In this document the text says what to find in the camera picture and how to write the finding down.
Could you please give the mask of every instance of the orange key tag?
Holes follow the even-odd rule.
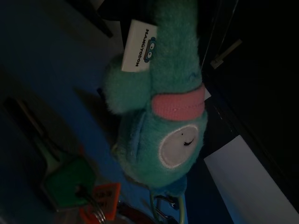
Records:
[[[112,221],[115,219],[120,191],[120,183],[99,185],[93,189],[93,198],[99,203],[106,220]],[[93,208],[90,205],[87,206],[87,210],[80,208],[80,216],[87,224],[98,224],[99,222],[92,213],[92,210]]]

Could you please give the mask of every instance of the teal plush toy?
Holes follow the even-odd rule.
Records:
[[[156,0],[157,25],[149,69],[108,67],[104,93],[122,116],[115,156],[124,172],[150,189],[179,196],[203,145],[207,123],[199,69],[197,0]]]

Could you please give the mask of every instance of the blue surface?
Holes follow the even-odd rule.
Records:
[[[121,200],[150,214],[146,205],[149,192],[126,181],[110,155],[103,131],[73,90],[97,95],[105,66],[123,51],[118,23],[108,23],[114,33],[114,38],[109,40],[67,3],[58,0],[5,0],[0,8],[0,20],[0,78],[4,87],[1,97],[10,95],[16,88],[3,78],[5,73],[30,89],[64,120],[84,145],[85,152],[96,161],[103,179],[122,183]],[[0,138],[1,148],[30,150],[30,145],[7,124],[5,115],[0,115],[0,130],[7,132]],[[33,195],[19,170],[1,161],[1,170],[7,167],[11,167],[10,171],[1,175],[6,184],[1,184],[0,217],[14,217],[16,223],[51,223],[53,215]],[[11,188],[16,184],[20,188],[17,195]],[[178,219],[178,212],[169,205],[163,204],[162,210]]]

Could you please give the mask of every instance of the white paper tag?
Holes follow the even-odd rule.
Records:
[[[147,70],[153,59],[156,37],[156,26],[132,20],[121,70],[130,72]]]

